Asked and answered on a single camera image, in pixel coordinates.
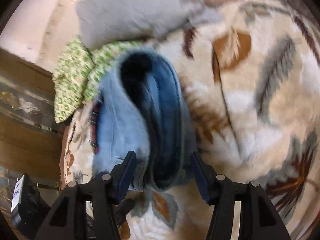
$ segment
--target green patterned cloth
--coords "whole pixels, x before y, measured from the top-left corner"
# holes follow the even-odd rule
[[[91,101],[97,94],[100,79],[110,71],[112,61],[122,51],[138,45],[135,41],[117,41],[89,50],[79,36],[68,42],[52,78],[56,90],[55,121],[67,120],[82,103]]]

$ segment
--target white label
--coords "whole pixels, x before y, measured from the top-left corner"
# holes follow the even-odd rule
[[[24,175],[19,179],[14,187],[13,197],[12,197],[12,205],[11,205],[11,212],[14,208],[21,203],[21,196],[22,196],[22,185],[23,185]]]

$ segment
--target silver screw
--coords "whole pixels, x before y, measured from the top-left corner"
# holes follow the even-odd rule
[[[110,174],[104,174],[104,175],[102,176],[102,179],[103,179],[103,180],[109,180],[109,179],[111,179],[111,175],[110,175]]]
[[[251,181],[251,185],[254,186],[254,187],[257,187],[257,186],[259,186],[260,184],[259,184],[259,182],[257,182],[256,180],[253,180],[253,181]]]
[[[217,180],[225,180],[226,179],[226,177],[222,174],[218,174],[216,178],[217,178]]]
[[[68,183],[68,187],[74,187],[75,185],[77,185],[77,182],[74,180]]]

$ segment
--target blue denim jeans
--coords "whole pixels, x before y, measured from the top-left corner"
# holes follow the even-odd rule
[[[126,52],[102,79],[97,98],[98,151],[93,175],[137,154],[130,189],[158,191],[185,183],[196,136],[171,63],[153,49]]]

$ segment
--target floral blanket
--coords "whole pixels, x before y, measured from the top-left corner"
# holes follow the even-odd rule
[[[233,181],[258,180],[292,239],[320,220],[320,33],[279,0],[237,0],[224,21],[155,42],[175,67],[207,164]],[[64,182],[91,178],[90,106],[75,112]],[[213,207],[196,184],[129,192],[136,207],[122,239],[205,239]],[[239,232],[236,203],[232,239]]]

